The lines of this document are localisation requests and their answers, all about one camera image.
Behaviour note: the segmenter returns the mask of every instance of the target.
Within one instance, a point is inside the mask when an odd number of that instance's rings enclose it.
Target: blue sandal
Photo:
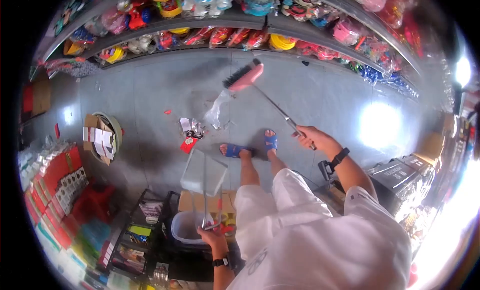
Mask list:
[[[240,158],[239,157],[239,152],[242,149],[248,150],[248,151],[251,152],[252,156],[254,155],[254,149],[251,148],[251,147],[235,145],[235,144],[232,144],[232,143],[224,143],[224,144],[226,144],[226,153],[225,153],[226,157]]]
[[[269,151],[270,149],[278,149],[277,147],[277,134],[273,135],[273,136],[265,136],[265,133],[264,133],[264,137],[265,137],[265,148],[267,151]]]

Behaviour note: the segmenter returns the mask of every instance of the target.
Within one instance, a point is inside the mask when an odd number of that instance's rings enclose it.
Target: bright light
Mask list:
[[[466,57],[462,57],[456,64],[455,79],[462,85],[467,85],[471,77],[470,62]]]
[[[360,140],[375,149],[389,146],[397,138],[400,117],[386,104],[374,103],[363,110],[360,119]]]

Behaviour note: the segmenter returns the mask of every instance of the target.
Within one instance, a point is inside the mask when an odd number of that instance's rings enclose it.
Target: red paper scrap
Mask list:
[[[197,138],[187,137],[185,141],[183,141],[183,143],[181,144],[180,149],[182,149],[184,153],[189,154],[197,141]]]

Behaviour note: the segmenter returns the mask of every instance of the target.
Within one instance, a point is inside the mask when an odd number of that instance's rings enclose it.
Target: hand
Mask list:
[[[201,236],[201,239],[212,248],[214,260],[224,258],[227,255],[229,250],[227,239],[225,239],[225,235],[220,233],[220,231],[206,231],[198,227],[197,233]]]
[[[313,143],[317,149],[322,151],[338,150],[340,152],[342,150],[342,146],[332,136],[313,126],[297,125],[297,129],[305,134],[298,137],[298,142],[304,148],[310,149],[310,145]]]

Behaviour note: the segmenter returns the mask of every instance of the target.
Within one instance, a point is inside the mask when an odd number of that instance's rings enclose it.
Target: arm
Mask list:
[[[227,256],[229,247],[225,236],[214,231],[204,231],[200,227],[197,233],[201,235],[201,239],[212,248],[212,256],[214,260],[223,259]],[[222,265],[213,268],[213,290],[225,290],[235,278],[233,270]]]
[[[305,136],[298,137],[300,144],[309,148],[312,143],[322,150],[331,162],[333,158],[343,149],[342,145],[338,143],[333,137],[319,131],[313,126],[301,126],[297,125],[297,129],[305,134]],[[375,192],[374,185],[363,171],[363,169],[355,163],[350,156],[346,156],[343,161],[335,167],[335,172],[338,175],[340,183],[342,184],[345,192],[352,186],[359,186],[365,189],[376,201],[378,201],[377,193]]]

